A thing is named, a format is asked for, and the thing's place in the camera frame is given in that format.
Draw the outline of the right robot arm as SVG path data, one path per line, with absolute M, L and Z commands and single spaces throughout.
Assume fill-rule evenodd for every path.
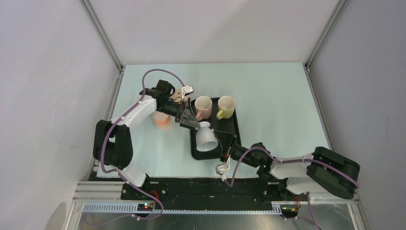
M 215 170 L 229 187 L 234 185 L 242 163 L 256 168 L 265 184 L 271 178 L 280 180 L 278 194 L 284 200 L 311 192 L 329 192 L 339 198 L 352 199 L 360 187 L 360 165 L 325 147 L 316 147 L 313 153 L 302 157 L 280 158 L 274 157 L 261 142 L 245 148 L 231 133 L 211 128 L 197 131 L 196 144 L 201 151 L 220 147 L 222 163 Z

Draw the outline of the pink mug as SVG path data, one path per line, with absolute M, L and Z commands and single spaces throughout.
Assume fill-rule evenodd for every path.
M 200 96 L 195 100 L 196 119 L 208 119 L 212 114 L 212 100 L 208 96 Z

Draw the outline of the clear glass mug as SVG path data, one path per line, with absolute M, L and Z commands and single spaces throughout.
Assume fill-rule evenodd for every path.
M 212 151 L 218 147 L 218 140 L 209 122 L 200 122 L 200 128 L 196 133 L 196 150 L 200 152 Z

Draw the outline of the orange translucent cup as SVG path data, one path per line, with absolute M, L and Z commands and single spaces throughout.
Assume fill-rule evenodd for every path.
M 160 130 L 169 130 L 172 127 L 172 119 L 170 115 L 162 112 L 155 111 L 153 113 L 153 121 L 157 128 Z

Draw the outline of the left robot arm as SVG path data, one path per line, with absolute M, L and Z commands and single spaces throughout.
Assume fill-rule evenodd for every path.
M 103 166 L 112 166 L 126 183 L 134 185 L 133 194 L 139 199 L 147 199 L 151 195 L 151 186 L 145 183 L 147 174 L 132 160 L 130 130 L 154 112 L 174 117 L 181 127 L 199 129 L 200 124 L 188 98 L 193 92 L 192 86 L 183 86 L 177 92 L 168 81 L 159 80 L 156 87 L 144 88 L 137 101 L 123 114 L 96 124 L 93 157 Z

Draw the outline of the yellow mug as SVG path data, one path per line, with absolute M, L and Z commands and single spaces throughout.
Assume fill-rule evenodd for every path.
M 218 100 L 218 112 L 216 114 L 216 118 L 218 120 L 221 119 L 229 119 L 232 117 L 235 111 L 236 101 L 231 96 L 222 96 Z

